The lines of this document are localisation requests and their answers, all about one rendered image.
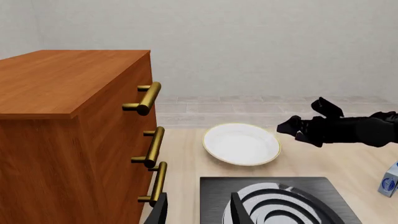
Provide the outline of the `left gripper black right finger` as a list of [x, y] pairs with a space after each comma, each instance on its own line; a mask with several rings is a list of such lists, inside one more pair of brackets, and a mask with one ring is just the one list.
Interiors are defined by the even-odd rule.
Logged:
[[250, 224], [250, 216], [237, 192], [231, 193], [230, 210], [233, 224]]

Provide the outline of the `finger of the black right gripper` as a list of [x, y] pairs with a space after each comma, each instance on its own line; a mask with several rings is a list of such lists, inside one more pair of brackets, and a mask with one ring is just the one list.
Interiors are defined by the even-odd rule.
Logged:
[[315, 147], [322, 147], [323, 146], [323, 139], [320, 138], [319, 136], [306, 135], [306, 134], [303, 134], [301, 132], [298, 132], [295, 135], [295, 140], [314, 145]]
[[293, 115], [284, 123], [279, 124], [276, 131], [281, 134], [288, 134], [295, 137], [298, 132], [301, 132], [302, 128], [303, 121], [301, 117]]

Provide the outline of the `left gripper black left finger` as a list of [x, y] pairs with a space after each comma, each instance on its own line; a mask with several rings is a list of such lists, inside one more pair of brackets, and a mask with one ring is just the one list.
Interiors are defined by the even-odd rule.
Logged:
[[167, 209], [167, 194], [161, 193], [144, 224], [166, 224]]

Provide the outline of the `flat black stove plate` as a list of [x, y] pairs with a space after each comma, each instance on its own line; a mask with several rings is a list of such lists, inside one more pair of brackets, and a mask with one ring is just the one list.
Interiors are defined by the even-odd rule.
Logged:
[[362, 224], [325, 177], [201, 177], [200, 223], [233, 224], [233, 192], [253, 224]]

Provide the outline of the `white plate with gold rim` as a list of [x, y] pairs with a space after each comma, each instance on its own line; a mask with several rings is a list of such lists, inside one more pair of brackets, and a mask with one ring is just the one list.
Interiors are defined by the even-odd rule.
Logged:
[[204, 149], [214, 158], [236, 166], [260, 166], [277, 158], [281, 144], [275, 135], [252, 124], [219, 124], [203, 135]]

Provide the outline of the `white and blue milk carton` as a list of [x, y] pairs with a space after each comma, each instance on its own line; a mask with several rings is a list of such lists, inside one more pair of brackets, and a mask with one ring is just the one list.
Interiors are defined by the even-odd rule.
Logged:
[[392, 197], [398, 189], [398, 161], [395, 162], [384, 174], [378, 192], [386, 197]]

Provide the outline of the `wooden cabinet with drawers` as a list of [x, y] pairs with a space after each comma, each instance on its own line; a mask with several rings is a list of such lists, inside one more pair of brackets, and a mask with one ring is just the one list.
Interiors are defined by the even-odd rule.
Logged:
[[157, 125], [123, 111], [152, 85], [149, 50], [40, 50], [0, 60], [0, 224], [138, 224]]

